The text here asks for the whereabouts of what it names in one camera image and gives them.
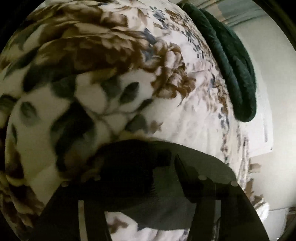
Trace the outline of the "grey green curtain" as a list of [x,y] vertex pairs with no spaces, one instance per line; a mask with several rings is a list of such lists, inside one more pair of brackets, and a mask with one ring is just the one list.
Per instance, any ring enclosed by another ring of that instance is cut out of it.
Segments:
[[267,13],[252,0],[191,1],[199,9],[213,15],[222,23],[235,26],[248,20],[260,18]]

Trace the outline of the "dark green folded blanket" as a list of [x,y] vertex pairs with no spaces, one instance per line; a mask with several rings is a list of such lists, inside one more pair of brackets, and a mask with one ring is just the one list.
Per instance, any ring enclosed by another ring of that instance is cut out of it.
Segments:
[[208,44],[225,80],[234,115],[249,122],[257,110],[256,77],[250,56],[236,33],[210,13],[189,3],[177,4]]

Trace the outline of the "black grey striped sweater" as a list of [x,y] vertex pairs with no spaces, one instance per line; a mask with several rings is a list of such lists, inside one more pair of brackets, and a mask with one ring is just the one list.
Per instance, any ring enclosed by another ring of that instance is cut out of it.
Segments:
[[155,230],[191,228],[196,204],[185,196],[174,159],[178,155],[190,174],[213,182],[236,179],[231,168],[214,156],[163,141],[127,140],[100,147],[87,160],[85,179],[103,210],[122,212],[141,227]]

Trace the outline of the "floral bed cover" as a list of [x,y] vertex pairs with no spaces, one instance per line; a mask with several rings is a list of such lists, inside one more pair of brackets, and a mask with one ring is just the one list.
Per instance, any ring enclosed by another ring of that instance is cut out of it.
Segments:
[[[163,141],[214,156],[245,192],[248,138],[191,18],[170,1],[63,1],[32,12],[1,53],[1,240],[30,240],[60,187],[86,189],[107,144]],[[111,240],[188,240],[104,211]]]

